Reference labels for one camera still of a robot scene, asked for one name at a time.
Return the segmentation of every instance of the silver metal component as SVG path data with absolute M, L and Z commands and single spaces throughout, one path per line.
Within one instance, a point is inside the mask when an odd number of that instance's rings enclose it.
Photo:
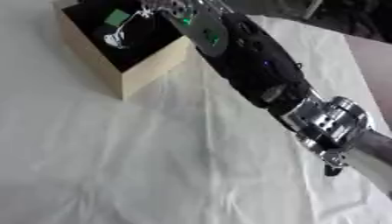
M 371 180 L 382 192 L 392 193 L 392 139 L 366 130 L 358 135 L 344 162 Z
M 309 5 L 304 14 L 304 19 L 310 19 L 323 2 L 324 0 L 312 0 L 311 5 Z
M 307 149 L 333 168 L 347 165 L 341 154 L 368 128 L 368 114 L 357 104 L 344 97 L 323 101 L 314 90 L 281 118 Z
M 313 89 L 309 96 L 298 104 L 292 111 L 282 116 L 282 120 L 287 123 L 297 133 L 309 125 L 309 119 L 322 114 L 324 101 Z

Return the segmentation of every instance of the white cloth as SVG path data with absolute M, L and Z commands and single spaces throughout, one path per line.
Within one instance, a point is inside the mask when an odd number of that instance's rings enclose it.
M 255 17 L 325 97 L 388 134 L 344 37 Z M 127 102 L 60 42 L 47 0 L 0 3 L 0 222 L 387 224 L 391 203 L 323 164 L 193 50 Z

